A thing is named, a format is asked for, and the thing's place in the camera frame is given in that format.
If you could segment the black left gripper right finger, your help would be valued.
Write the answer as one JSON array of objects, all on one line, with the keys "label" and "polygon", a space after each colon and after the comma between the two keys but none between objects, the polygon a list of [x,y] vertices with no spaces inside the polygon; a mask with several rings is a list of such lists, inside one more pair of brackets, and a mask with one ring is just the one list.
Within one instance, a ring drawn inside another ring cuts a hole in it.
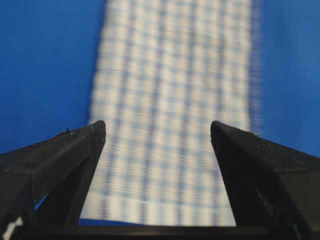
[{"label": "black left gripper right finger", "polygon": [[219,121],[210,135],[242,237],[319,239],[318,157]]}]

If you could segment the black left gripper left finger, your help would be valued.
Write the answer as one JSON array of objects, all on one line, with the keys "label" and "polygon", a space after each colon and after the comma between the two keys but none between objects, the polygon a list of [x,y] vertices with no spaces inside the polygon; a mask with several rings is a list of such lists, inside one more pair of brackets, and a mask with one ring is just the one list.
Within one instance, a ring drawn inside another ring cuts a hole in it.
[{"label": "black left gripper left finger", "polygon": [[78,221],[105,142],[106,125],[99,120],[2,154],[1,239],[88,236]]}]

